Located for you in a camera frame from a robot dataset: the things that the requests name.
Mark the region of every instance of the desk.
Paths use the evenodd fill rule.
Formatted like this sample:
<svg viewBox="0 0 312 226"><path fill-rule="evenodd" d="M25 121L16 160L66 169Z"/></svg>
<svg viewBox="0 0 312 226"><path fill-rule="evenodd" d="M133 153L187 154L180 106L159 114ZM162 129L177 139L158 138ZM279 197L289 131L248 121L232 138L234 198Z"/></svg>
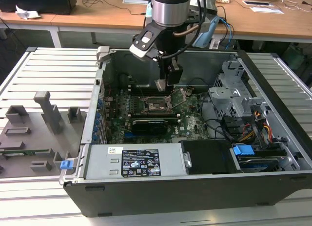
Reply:
<svg viewBox="0 0 312 226"><path fill-rule="evenodd" d="M312 3L312 0L291 0L298 2L299 7L309 10L290 10L281 1L271 2L277 5L283 14L256 13L251 9L241 7L247 5L242 0L231 0L231 3L220 4L225 8L227 21L234 26L235 39L257 41L285 41L312 43L312 10L311 6L301 4L302 1ZM218 8L218 14L224 17L224 11ZM222 39L225 33L224 25L219 24L213 39Z"/></svg>
<svg viewBox="0 0 312 226"><path fill-rule="evenodd" d="M123 4L122 0L106 1L128 8L133 14L143 13L146 9L145 5ZM234 0L229 4L217 5L224 6L228 22L234 26L235 39L312 43L312 13L287 9L280 1L274 1L273 4L277 4L285 14L255 13L244 9ZM299 6L311 10L308 5ZM224 16L220 8L218 13ZM42 19L27 21L14 13L0 13L0 16L11 28L49 31L55 47L61 47L59 31L136 34L142 29L144 21L143 15L130 15L126 9L118 9L101 2L88 8L82 4L82 0L77 0L77 5L69 16L43 14ZM0 23L0 28L5 28L5 25ZM224 25L219 24L213 40L222 39L225 32Z"/></svg>

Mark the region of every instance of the open computer chassis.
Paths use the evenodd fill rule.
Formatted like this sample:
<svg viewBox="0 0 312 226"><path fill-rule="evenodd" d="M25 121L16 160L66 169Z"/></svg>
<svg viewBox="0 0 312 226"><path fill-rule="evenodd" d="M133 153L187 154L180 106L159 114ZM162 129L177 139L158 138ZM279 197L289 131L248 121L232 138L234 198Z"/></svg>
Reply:
<svg viewBox="0 0 312 226"><path fill-rule="evenodd" d="M312 141L245 52L182 54L169 93L155 62L109 48L98 59L79 155L60 177L83 215L274 205L311 187Z"/></svg>

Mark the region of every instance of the label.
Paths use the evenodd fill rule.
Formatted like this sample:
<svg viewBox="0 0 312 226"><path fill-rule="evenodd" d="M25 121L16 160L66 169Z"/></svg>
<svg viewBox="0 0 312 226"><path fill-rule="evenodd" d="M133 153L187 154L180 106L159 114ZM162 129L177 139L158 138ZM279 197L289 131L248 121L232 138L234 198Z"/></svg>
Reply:
<svg viewBox="0 0 312 226"><path fill-rule="evenodd" d="M158 149L123 150L123 177L161 176Z"/></svg>
<svg viewBox="0 0 312 226"><path fill-rule="evenodd" d="M108 147L108 154L121 154L123 151L123 147Z"/></svg>

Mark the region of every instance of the robotic arm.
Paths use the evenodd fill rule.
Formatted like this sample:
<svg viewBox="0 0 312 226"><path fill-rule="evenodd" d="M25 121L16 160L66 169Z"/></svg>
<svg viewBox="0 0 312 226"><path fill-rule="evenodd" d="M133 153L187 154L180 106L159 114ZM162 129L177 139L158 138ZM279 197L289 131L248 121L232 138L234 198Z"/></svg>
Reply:
<svg viewBox="0 0 312 226"><path fill-rule="evenodd" d="M198 12L190 11L190 1ZM197 39L207 12L216 14L215 0L152 0L152 8L152 22L135 37L130 51L142 60L158 62L160 74L155 83L159 91L166 91L179 83L183 68L177 57ZM194 31L185 45L186 35Z"/></svg>

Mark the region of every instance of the gray peg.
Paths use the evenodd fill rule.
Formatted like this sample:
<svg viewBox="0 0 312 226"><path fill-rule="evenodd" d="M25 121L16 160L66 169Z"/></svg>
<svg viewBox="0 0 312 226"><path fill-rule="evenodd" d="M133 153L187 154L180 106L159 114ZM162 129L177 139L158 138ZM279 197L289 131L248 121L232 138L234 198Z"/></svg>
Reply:
<svg viewBox="0 0 312 226"><path fill-rule="evenodd" d="M54 134L58 134L60 132L60 125L57 115L50 103L50 92L48 91L38 91L35 94L34 101L40 104L45 119L49 123Z"/></svg>

